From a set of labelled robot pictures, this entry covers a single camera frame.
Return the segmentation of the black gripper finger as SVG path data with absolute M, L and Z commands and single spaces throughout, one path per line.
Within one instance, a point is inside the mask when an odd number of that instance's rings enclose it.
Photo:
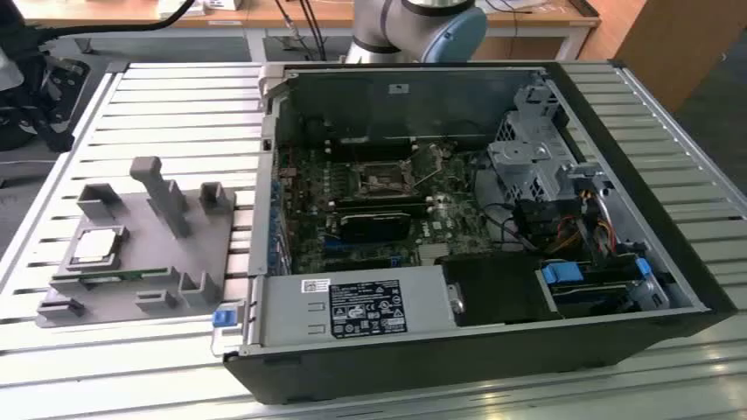
M 33 134 L 24 130 L 29 122 L 31 118 L 25 110 L 1 104 L 0 151 L 15 150 L 31 142 Z
M 77 103 L 77 88 L 72 86 L 48 86 L 41 94 L 39 110 L 45 126 L 40 138 L 53 152 L 71 150 L 75 136 L 71 134 L 71 117 Z

